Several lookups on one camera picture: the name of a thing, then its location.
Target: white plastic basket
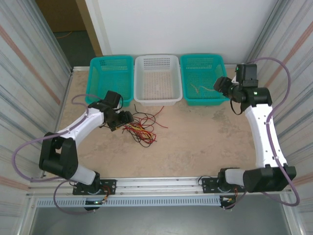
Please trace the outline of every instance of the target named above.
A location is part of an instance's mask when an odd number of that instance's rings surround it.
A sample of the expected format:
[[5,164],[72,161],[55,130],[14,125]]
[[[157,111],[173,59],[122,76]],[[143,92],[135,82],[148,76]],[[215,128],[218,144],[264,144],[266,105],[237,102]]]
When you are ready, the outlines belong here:
[[134,99],[144,106],[174,105],[182,99],[179,60],[174,55],[144,55],[135,60]]

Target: wooden platform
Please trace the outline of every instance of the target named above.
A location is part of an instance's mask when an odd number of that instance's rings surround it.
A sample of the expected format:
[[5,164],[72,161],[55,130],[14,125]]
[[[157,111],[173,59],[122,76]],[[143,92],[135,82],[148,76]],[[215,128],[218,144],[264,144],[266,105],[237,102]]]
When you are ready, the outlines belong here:
[[[233,71],[227,71],[229,77],[233,77]],[[60,128],[84,112],[70,100],[86,92],[87,80],[87,71],[74,73]],[[151,114],[161,108],[133,101],[125,110],[133,113],[134,104]],[[255,168],[250,126],[244,114],[232,113],[229,102],[212,107],[188,106],[183,99],[165,106],[156,119],[168,129],[156,125],[157,142],[149,148],[140,146],[129,133],[97,128],[79,145],[79,163],[98,171],[101,177],[201,176],[217,175],[222,167]]]

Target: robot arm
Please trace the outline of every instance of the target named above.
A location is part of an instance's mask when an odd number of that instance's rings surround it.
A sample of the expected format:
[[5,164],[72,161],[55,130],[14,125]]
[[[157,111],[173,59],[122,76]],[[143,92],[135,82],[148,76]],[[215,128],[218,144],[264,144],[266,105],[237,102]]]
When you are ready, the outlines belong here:
[[[221,169],[218,178],[220,187],[226,190],[230,185],[241,185],[248,192],[281,191],[288,182],[282,174],[268,140],[266,121],[272,111],[272,100],[267,88],[258,88],[256,64],[240,64],[236,68],[236,81],[228,77],[220,77],[214,89],[230,98],[231,102],[241,104],[252,131],[256,152],[256,169],[242,170],[238,168]],[[288,166],[280,150],[273,123],[269,121],[272,141],[277,152],[277,159],[291,179],[296,176],[294,166]]]
[[[100,176],[97,172],[78,164],[77,147],[97,127],[107,124],[111,131],[114,131],[134,120],[129,111],[119,111],[120,99],[121,95],[108,91],[103,100],[90,104],[88,112],[86,111],[71,125],[58,132],[67,131],[67,133],[43,141],[39,168],[86,186],[93,185],[90,191],[97,191]],[[87,116],[86,119],[73,128],[84,116]]]

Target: teal plastic basket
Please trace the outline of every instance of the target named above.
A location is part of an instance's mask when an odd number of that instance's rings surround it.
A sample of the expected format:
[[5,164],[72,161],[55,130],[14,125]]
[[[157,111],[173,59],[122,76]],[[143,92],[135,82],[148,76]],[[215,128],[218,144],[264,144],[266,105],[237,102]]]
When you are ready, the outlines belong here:
[[[103,56],[93,58],[86,94],[94,94],[104,99],[107,91],[122,95],[124,106],[129,106],[134,97],[134,59],[131,56]],[[86,96],[86,103],[97,101]]]
[[229,100],[213,89],[221,76],[227,76],[223,59],[214,54],[183,55],[180,58],[183,94],[188,105],[220,105]]

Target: corrugated metal wall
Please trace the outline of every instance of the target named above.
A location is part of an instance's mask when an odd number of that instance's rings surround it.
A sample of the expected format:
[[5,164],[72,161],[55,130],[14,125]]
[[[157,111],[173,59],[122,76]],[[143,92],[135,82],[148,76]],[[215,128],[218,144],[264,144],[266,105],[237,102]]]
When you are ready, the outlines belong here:
[[[12,233],[28,182],[11,165],[22,143],[54,131],[70,67],[32,0],[0,2],[0,234]],[[20,170],[39,177],[41,144],[18,154]]]
[[[313,1],[285,1],[268,30],[253,57],[277,58],[291,72],[290,95],[274,121],[284,155],[297,169],[298,211],[307,234],[313,234]],[[276,62],[262,61],[258,79],[269,88],[275,106],[286,92],[286,72]]]

